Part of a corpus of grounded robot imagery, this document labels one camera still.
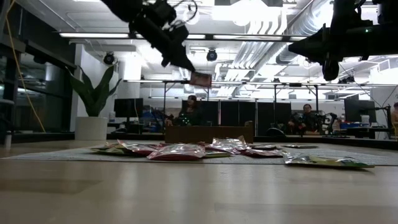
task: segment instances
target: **security camera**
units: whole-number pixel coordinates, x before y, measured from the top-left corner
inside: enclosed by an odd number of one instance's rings
[[[209,52],[207,53],[207,61],[209,62],[214,62],[217,60],[217,53],[215,49],[209,49]]]
[[[107,52],[105,57],[104,57],[104,63],[107,65],[113,65],[115,63],[116,59],[114,57],[113,52]]]

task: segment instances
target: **glass wall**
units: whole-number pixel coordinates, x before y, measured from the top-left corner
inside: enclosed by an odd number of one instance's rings
[[[15,64],[12,64],[14,60],[3,57],[0,61],[0,78],[4,81],[0,84],[0,97],[3,98],[6,91],[7,99],[15,102],[9,119],[13,120],[16,132],[42,132],[28,96],[46,132],[69,131],[72,89],[67,71],[31,54],[21,54],[20,59],[26,91]]]

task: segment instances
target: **computer monitor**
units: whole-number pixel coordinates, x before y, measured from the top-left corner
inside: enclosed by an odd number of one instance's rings
[[[376,121],[376,110],[373,101],[368,100],[344,100],[346,121],[361,122],[361,115],[369,115],[369,121]]]
[[[114,112],[117,118],[140,118],[144,99],[116,99],[114,101]]]

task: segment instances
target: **gray rug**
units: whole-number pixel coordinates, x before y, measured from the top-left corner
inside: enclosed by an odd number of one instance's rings
[[[306,153],[314,156],[353,157],[367,164],[377,166],[398,166],[398,156],[374,156],[356,152],[337,151],[332,149],[285,149],[294,153]],[[162,162],[150,161],[146,157],[110,156],[95,153],[87,148],[69,149],[55,152],[40,152],[2,158],[5,160],[46,160],[46,161],[113,161],[113,162]],[[231,156],[224,158],[203,159],[200,161],[183,161],[182,163],[198,164],[284,164],[282,158],[251,158],[247,156]]]

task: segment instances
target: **window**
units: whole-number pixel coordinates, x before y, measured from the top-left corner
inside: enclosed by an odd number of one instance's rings
[[[67,71],[30,54],[21,55],[21,72],[25,84],[32,89],[64,95],[70,88]]]
[[[69,131],[72,88],[67,71],[31,54],[21,54],[21,79],[18,79],[14,126],[23,133],[42,132],[30,106],[28,94],[46,132]]]
[[[70,108],[63,98],[32,90],[28,90],[27,94],[46,132],[68,131]],[[42,131],[23,88],[18,88],[14,125],[19,131]]]

